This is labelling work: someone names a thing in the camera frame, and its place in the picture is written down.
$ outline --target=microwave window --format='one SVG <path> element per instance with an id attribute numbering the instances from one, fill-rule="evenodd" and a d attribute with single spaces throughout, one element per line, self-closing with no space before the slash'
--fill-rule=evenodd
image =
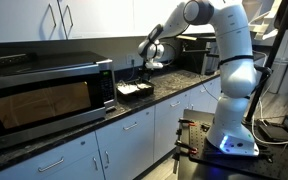
<path id="1" fill-rule="evenodd" d="M 86 82 L 42 88 L 0 98 L 5 129 L 91 107 Z"/>

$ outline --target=backsplash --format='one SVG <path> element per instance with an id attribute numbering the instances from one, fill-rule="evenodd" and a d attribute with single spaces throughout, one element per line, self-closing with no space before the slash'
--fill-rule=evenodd
<path id="1" fill-rule="evenodd" d="M 144 38 L 145 37 L 126 37 L 0 43 L 0 56 L 31 52 L 35 52 L 38 55 L 49 55 L 79 51 L 92 51 L 109 59 L 112 59 L 115 70 L 123 70 L 129 68 L 132 69 L 132 65 L 126 63 L 126 57 L 127 55 L 131 55 L 134 58 L 134 66 L 141 66 L 143 64 L 142 58 L 137 53 L 137 48 L 138 45 L 144 40 Z M 173 46 L 175 46 L 176 49 L 180 48 L 180 43 L 174 40 L 174 38 L 165 39 L 165 42 L 172 44 Z M 174 56 L 175 53 L 166 54 L 165 57 L 161 59 L 161 61 L 173 59 Z"/>

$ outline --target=upper cabinet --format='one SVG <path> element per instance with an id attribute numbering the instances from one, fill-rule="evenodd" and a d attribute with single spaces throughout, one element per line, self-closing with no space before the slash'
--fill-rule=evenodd
<path id="1" fill-rule="evenodd" d="M 0 0 L 0 42 L 65 38 L 56 0 Z"/>
<path id="2" fill-rule="evenodd" d="M 0 0 L 0 43 L 147 36 L 180 0 Z M 185 33 L 212 27 L 189 27 Z"/>
<path id="3" fill-rule="evenodd" d="M 164 24 L 179 0 L 134 0 L 134 34 L 147 36 L 156 25 Z"/>
<path id="4" fill-rule="evenodd" d="M 133 0 L 58 0 L 68 39 L 130 36 Z"/>

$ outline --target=appliance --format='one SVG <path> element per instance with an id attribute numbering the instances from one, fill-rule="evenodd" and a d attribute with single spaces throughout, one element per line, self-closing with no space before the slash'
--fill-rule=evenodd
<path id="1" fill-rule="evenodd" d="M 219 67 L 216 42 L 196 42 L 182 39 L 183 51 L 175 63 L 178 67 L 201 75 L 212 75 Z"/>
<path id="2" fill-rule="evenodd" d="M 3 65 L 0 149 L 103 118 L 116 104 L 113 74 L 111 60 L 90 52 Z"/>

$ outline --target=drawer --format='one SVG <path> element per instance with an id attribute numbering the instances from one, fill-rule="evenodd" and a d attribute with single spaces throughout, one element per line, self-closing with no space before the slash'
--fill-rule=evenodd
<path id="1" fill-rule="evenodd" d="M 205 94 L 208 94 L 207 91 L 212 93 L 213 84 L 214 84 L 214 80 L 211 80 L 211 81 L 204 83 L 204 86 L 203 84 L 201 84 L 193 88 L 191 90 L 191 96 L 194 98 L 198 98 L 199 96 L 204 96 Z"/>
<path id="2" fill-rule="evenodd" d="M 113 144 L 123 138 L 126 139 L 128 136 L 134 134 L 134 131 L 153 123 L 154 107 L 150 107 L 96 130 L 99 148 L 102 148 L 108 144 Z"/>
<path id="3" fill-rule="evenodd" d="M 188 107 L 189 91 L 176 95 L 156 105 L 156 117 Z"/>
<path id="4" fill-rule="evenodd" d="M 43 179 L 97 149 L 95 133 L 92 132 L 1 171 L 0 180 Z"/>

